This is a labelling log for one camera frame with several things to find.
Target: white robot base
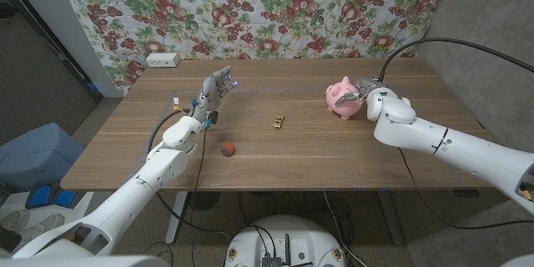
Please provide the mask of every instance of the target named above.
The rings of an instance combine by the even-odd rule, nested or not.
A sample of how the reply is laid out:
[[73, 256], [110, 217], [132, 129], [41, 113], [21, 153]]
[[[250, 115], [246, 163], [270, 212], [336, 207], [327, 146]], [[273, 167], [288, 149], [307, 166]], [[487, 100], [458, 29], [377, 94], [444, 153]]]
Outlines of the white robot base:
[[[258, 230], [251, 225], [234, 237], [228, 247], [224, 266], [345, 266], [340, 244], [332, 234], [314, 222], [292, 215], [275, 215], [257, 220], [254, 225]], [[272, 241], [261, 228], [269, 232]]]

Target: power strip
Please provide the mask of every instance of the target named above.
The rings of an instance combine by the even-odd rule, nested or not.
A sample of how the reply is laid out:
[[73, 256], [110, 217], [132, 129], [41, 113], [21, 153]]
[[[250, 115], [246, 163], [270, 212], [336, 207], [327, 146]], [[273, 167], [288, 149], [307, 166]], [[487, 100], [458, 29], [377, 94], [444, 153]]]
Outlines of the power strip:
[[177, 53], [151, 53], [147, 57], [149, 67], [176, 67], [179, 62]]

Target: floral wallpaper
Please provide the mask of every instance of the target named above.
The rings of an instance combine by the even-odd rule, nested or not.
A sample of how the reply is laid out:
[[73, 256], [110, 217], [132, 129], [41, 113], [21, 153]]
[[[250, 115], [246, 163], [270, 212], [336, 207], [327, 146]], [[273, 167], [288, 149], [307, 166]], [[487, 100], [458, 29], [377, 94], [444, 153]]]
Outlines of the floral wallpaper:
[[423, 36], [439, 1], [70, 0], [124, 94], [155, 52], [182, 59], [384, 57]]

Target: white wall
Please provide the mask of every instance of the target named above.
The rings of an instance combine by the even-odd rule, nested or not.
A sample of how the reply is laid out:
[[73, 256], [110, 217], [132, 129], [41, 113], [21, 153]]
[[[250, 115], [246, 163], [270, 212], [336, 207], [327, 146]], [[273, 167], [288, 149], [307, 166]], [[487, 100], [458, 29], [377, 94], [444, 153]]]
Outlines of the white wall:
[[28, 0], [104, 97], [123, 97], [104, 70], [68, 0]]

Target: gray wall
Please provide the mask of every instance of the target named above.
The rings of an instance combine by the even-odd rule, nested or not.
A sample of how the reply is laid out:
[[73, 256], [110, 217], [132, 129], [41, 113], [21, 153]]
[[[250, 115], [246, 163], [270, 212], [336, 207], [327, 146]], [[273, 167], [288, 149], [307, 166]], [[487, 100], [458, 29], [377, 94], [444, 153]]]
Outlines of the gray wall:
[[[534, 65], [534, 0], [442, 0], [429, 37], [459, 38]], [[501, 144], [534, 152], [534, 73], [465, 46], [419, 51]]]
[[106, 73], [68, 0], [28, 0], [104, 97], [123, 97]]

